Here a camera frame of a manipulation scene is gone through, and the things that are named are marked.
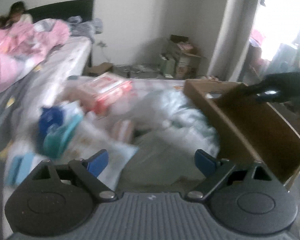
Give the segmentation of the pile of blue grey clothes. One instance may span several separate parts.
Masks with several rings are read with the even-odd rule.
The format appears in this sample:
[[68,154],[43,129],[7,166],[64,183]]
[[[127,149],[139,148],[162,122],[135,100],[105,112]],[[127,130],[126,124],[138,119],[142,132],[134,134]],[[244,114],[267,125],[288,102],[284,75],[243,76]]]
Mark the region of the pile of blue grey clothes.
[[103,33],[103,22],[99,18],[83,22],[81,16],[72,16],[67,19],[70,34],[73,37],[87,37],[95,43],[95,35]]

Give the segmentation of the dark wooden headboard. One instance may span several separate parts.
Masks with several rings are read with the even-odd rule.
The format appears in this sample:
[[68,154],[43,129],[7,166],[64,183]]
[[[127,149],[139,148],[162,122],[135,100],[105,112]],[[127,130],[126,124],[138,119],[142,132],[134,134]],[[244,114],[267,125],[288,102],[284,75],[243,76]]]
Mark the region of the dark wooden headboard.
[[81,16],[82,21],[93,19],[95,0],[70,0],[42,5],[28,10],[33,21],[55,18],[67,21],[72,16]]

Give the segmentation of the small cardboard box on floor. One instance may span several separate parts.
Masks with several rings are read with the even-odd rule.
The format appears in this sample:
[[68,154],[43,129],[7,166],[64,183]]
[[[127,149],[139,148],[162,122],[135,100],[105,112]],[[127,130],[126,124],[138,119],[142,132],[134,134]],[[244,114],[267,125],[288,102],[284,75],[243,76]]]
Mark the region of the small cardboard box on floor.
[[106,72],[112,72],[113,64],[104,62],[98,66],[85,67],[83,75],[85,76],[100,76]]

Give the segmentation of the pink quilted blanket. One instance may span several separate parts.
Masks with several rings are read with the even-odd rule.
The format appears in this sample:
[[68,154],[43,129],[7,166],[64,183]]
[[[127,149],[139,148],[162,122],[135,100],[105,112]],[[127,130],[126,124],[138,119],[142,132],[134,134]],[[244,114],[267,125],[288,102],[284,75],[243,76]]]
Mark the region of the pink quilted blanket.
[[0,93],[29,74],[53,47],[65,44],[69,37],[68,25],[55,19],[0,29]]

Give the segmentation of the child with dark hair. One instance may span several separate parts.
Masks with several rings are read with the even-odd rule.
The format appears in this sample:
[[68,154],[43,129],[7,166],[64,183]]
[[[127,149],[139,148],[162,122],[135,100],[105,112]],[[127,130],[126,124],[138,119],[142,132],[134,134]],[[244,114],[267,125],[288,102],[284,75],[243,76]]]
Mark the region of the child with dark hair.
[[26,5],[23,1],[18,1],[11,5],[8,16],[2,19],[1,29],[7,29],[15,23],[33,23],[33,18],[31,14],[27,12]]

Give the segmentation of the light blue checkered towel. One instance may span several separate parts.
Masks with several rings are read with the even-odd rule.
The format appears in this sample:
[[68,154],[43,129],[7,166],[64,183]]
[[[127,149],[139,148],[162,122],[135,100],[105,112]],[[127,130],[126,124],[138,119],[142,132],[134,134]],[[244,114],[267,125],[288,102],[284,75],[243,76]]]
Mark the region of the light blue checkered towel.
[[6,185],[18,186],[44,158],[38,154],[16,155],[8,170]]

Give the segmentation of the white patterned mattress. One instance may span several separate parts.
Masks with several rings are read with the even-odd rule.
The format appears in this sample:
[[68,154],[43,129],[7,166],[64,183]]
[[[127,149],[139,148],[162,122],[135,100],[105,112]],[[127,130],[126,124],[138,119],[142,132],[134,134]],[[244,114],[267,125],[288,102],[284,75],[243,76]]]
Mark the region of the white patterned mattress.
[[81,75],[91,61],[91,41],[70,37],[49,52],[25,77],[0,93],[0,145],[30,138],[38,130],[42,107],[50,107],[70,76]]

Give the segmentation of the brown cardboard box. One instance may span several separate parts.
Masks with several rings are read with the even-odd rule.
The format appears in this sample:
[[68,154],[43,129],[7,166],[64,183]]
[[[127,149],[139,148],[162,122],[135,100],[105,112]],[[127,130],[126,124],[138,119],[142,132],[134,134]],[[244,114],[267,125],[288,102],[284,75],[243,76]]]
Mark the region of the brown cardboard box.
[[300,134],[269,103],[240,96],[239,82],[188,79],[184,94],[219,134],[221,159],[261,161],[290,189],[300,175]]

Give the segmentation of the white curtain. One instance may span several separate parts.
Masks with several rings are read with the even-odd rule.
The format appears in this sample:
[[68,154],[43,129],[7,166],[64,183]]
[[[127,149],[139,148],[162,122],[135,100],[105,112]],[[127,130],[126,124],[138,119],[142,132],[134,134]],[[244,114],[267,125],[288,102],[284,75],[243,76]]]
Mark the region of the white curtain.
[[238,81],[260,0],[227,0],[208,76]]

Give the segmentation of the stacked cardboard boxes in corner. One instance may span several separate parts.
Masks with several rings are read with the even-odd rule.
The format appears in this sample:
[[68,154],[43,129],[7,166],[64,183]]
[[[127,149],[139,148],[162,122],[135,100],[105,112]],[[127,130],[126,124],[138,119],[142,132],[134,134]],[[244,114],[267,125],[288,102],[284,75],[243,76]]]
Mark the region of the stacked cardboard boxes in corner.
[[206,60],[186,36],[171,35],[167,41],[166,58],[174,62],[171,75],[175,79],[194,79]]

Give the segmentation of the green box in corner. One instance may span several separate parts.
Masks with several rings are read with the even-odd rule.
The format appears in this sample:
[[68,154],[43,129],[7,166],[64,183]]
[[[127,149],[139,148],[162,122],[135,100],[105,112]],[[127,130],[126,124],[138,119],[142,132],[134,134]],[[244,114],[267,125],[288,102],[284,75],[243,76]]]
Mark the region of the green box in corner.
[[159,70],[166,76],[174,77],[175,74],[175,59],[170,54],[159,55]]

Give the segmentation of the light blue fluffy blanket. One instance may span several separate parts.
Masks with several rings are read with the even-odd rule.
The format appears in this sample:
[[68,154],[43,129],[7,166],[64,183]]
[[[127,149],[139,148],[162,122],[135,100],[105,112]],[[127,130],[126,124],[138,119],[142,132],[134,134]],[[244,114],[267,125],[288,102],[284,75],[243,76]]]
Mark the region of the light blue fluffy blanket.
[[143,130],[173,131],[185,136],[185,146],[202,149],[216,157],[219,135],[211,122],[193,102],[176,89],[155,90],[144,96],[128,112]]

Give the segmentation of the pink red wet wipes pack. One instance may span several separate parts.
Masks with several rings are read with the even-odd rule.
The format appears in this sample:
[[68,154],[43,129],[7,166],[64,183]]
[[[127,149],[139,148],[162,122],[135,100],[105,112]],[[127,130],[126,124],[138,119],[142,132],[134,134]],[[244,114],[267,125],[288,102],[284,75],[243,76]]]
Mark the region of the pink red wet wipes pack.
[[132,89],[132,82],[116,74],[106,72],[95,79],[78,85],[71,94],[84,109],[97,115],[106,115],[108,108]]

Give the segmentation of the blue and teal cloth pile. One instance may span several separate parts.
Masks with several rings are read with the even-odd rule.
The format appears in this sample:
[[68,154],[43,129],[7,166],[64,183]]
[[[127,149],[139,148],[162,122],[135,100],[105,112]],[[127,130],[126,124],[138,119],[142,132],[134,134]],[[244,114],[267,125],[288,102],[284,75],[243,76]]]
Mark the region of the blue and teal cloth pile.
[[59,159],[83,117],[78,101],[42,107],[38,120],[38,151],[51,159]]

